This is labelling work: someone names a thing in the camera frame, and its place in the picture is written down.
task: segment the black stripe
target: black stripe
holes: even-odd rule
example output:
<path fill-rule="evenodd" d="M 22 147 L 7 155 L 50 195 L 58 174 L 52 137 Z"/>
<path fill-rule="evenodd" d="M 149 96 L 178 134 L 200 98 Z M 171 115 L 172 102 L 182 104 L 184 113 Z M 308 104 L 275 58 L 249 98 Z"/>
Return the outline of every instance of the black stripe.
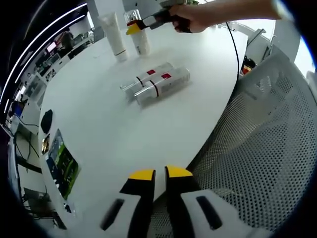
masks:
<path fill-rule="evenodd" d="M 152 80 L 150 80 L 150 82 L 153 84 L 153 86 L 155 87 L 155 90 L 157 92 L 157 97 L 159 97 L 159 91 L 158 91 L 158 88 L 157 86 L 152 82 Z"/>
<path fill-rule="evenodd" d="M 142 81 L 140 80 L 140 78 L 139 78 L 139 77 L 137 77 L 137 79 L 140 81 L 140 83 L 141 83 L 142 87 L 144 88 L 144 84 L 142 83 Z"/>
<path fill-rule="evenodd" d="M 119 54 L 122 54 L 123 52 L 125 52 L 126 50 L 124 50 L 124 51 L 121 51 L 120 53 L 117 53 L 116 55 L 114 55 L 114 56 L 118 56 Z"/>

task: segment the white tube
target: white tube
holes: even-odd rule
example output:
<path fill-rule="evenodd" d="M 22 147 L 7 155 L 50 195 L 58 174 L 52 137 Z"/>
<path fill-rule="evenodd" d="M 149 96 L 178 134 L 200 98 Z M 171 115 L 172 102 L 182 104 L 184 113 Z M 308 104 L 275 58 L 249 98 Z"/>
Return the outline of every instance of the white tube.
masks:
<path fill-rule="evenodd" d="M 116 13 L 100 16 L 99 20 L 116 59 L 119 62 L 127 60 L 127 51 L 123 45 Z"/>

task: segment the yellow object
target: yellow object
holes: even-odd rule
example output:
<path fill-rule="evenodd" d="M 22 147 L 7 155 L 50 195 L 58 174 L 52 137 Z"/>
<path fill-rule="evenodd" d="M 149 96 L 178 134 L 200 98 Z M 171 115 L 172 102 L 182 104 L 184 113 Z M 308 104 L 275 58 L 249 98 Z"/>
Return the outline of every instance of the yellow object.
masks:
<path fill-rule="evenodd" d="M 170 178 L 193 176 L 191 172 L 184 168 L 176 167 L 173 165 L 167 165 L 166 167 Z"/>
<path fill-rule="evenodd" d="M 129 179 L 152 180 L 154 170 L 140 170 L 130 175 Z"/>
<path fill-rule="evenodd" d="M 141 31 L 137 23 L 132 24 L 131 26 L 128 27 L 128 30 L 126 32 L 126 35 L 132 35 L 137 32 Z"/>

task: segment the white round table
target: white round table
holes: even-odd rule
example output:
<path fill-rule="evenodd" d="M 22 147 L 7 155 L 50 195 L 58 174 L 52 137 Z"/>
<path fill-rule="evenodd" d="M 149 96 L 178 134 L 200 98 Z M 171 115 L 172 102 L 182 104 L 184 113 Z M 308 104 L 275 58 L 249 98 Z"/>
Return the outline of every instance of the white round table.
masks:
<path fill-rule="evenodd" d="M 147 30 L 148 57 L 136 55 L 122 32 L 129 59 L 116 62 L 107 39 L 72 59 L 49 83 L 41 119 L 53 110 L 50 144 L 59 128 L 80 172 L 68 197 L 74 214 L 63 208 L 44 157 L 41 167 L 48 193 L 67 227 L 96 202 L 113 199 L 130 173 L 156 170 L 155 198 L 165 191 L 164 166 L 187 167 L 218 122 L 234 88 L 237 58 L 225 28 L 200 34 L 176 33 L 170 24 Z M 240 62 L 247 36 L 233 32 Z M 190 83 L 182 90 L 140 107 L 129 103 L 120 85 L 162 63 L 184 66 Z M 39 145 L 45 137 L 39 130 Z"/>

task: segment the black cable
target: black cable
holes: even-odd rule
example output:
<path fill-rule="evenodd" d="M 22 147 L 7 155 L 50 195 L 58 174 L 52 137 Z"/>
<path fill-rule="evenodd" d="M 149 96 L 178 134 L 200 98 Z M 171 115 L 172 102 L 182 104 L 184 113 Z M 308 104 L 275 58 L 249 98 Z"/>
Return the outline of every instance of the black cable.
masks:
<path fill-rule="evenodd" d="M 21 151 L 20 151 L 19 146 L 18 146 L 18 144 L 17 144 L 17 143 L 15 143 L 15 147 L 18 149 L 18 151 L 19 151 L 19 153 L 20 153 L 20 155 L 21 155 L 22 159 L 24 159 L 24 160 L 25 160 L 25 158 L 23 157 L 23 155 L 22 155 L 22 153 L 21 153 Z"/>
<path fill-rule="evenodd" d="M 36 149 L 34 149 L 33 145 L 31 144 L 31 142 L 29 142 L 31 148 L 34 150 L 35 154 L 37 155 L 38 158 L 40 158 L 38 152 L 36 151 Z"/>
<path fill-rule="evenodd" d="M 24 125 L 32 125 L 32 126 L 36 126 L 37 128 L 39 128 L 38 125 L 24 123 L 24 122 L 21 120 L 21 118 L 20 118 L 17 114 L 15 114 L 15 115 L 16 115 L 17 118 L 19 118 L 19 120 L 20 120 L 20 122 L 22 122 L 22 124 L 24 124 Z"/>
<path fill-rule="evenodd" d="M 228 25 L 228 22 L 226 22 L 226 25 L 227 25 L 228 30 L 229 30 L 229 32 L 230 32 L 230 36 L 231 36 L 231 39 L 232 39 L 232 42 L 233 42 L 234 50 L 235 50 L 235 52 L 236 52 L 236 57 L 237 57 L 237 62 L 238 62 L 238 72 L 237 72 L 237 82 L 238 82 L 238 80 L 239 80 L 239 73 L 240 73 L 240 65 L 239 65 L 240 63 L 239 63 L 238 51 L 237 51 L 236 43 L 234 42 L 234 38 L 233 38 L 232 33 L 231 33 L 231 29 L 230 29 L 230 27 L 229 27 L 229 25 Z"/>
<path fill-rule="evenodd" d="M 29 145 L 31 146 L 31 148 L 34 150 L 36 156 L 37 156 L 38 158 L 40 158 L 39 153 L 36 151 L 36 149 L 35 149 L 35 148 L 33 147 L 33 145 L 31 144 L 31 140 L 28 141 L 28 140 L 26 139 L 25 135 L 23 135 L 21 132 L 18 131 L 17 133 L 20 133 L 20 135 L 23 136 L 23 138 L 29 143 Z"/>
<path fill-rule="evenodd" d="M 30 137 L 29 137 L 29 154 L 28 154 L 28 158 L 26 160 L 29 160 L 30 158 L 30 155 L 31 155 L 31 134 L 30 134 Z"/>
<path fill-rule="evenodd" d="M 44 186 L 45 186 L 45 194 L 44 194 L 44 196 L 42 197 L 42 200 L 44 200 L 45 197 L 46 197 L 46 195 L 48 194 L 48 188 L 46 187 L 45 184 L 44 184 Z"/>

